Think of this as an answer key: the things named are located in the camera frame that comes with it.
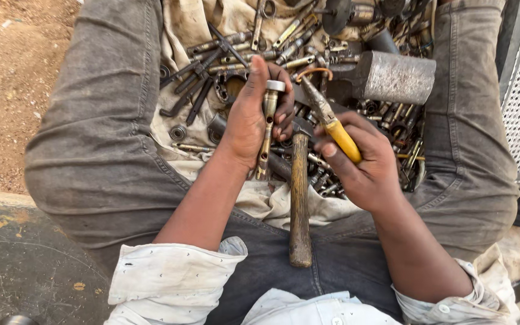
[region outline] gray jeans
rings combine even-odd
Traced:
[[[499,105],[495,47],[501,0],[437,10],[436,81],[426,103],[427,176],[408,196],[452,256],[473,260],[516,214],[515,162]],[[88,0],[50,107],[26,149],[38,207],[111,274],[119,247],[153,240],[190,188],[148,137],[159,86],[159,0]],[[239,324],[270,288],[303,299],[348,290],[401,320],[369,213],[312,228],[314,263],[288,263],[288,232],[234,209],[224,237],[249,250],[209,324]]]

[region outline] concrete slab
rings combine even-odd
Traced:
[[[29,196],[0,192],[0,320],[102,324],[109,284]]]

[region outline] yellow-handled pliers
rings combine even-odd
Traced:
[[[361,162],[362,156],[357,144],[346,133],[342,123],[338,121],[334,112],[332,112],[332,108],[330,108],[326,98],[312,85],[306,76],[300,77],[300,86],[304,89],[306,98],[311,103],[310,108],[314,110],[326,132],[330,134],[353,163]]]

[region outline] white shirt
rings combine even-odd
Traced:
[[[203,324],[218,306],[236,264],[247,255],[238,237],[223,240],[217,252],[175,243],[122,245],[108,299],[117,306],[104,325]],[[509,310],[485,288],[473,265],[457,262],[471,277],[473,292],[431,304],[395,290],[404,319],[413,324],[508,324]],[[256,301],[242,324],[399,323],[348,292],[304,300],[271,289]]]

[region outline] wooden handle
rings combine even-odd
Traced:
[[[352,160],[353,163],[357,164],[362,161],[361,152],[358,150],[357,144],[354,140],[346,133],[346,130],[340,123],[340,121],[334,121],[324,126],[327,133],[336,141],[338,146],[346,153],[346,156]]]
[[[308,136],[295,134],[292,137],[292,148],[290,264],[294,267],[309,267],[312,265],[312,245],[308,233]]]

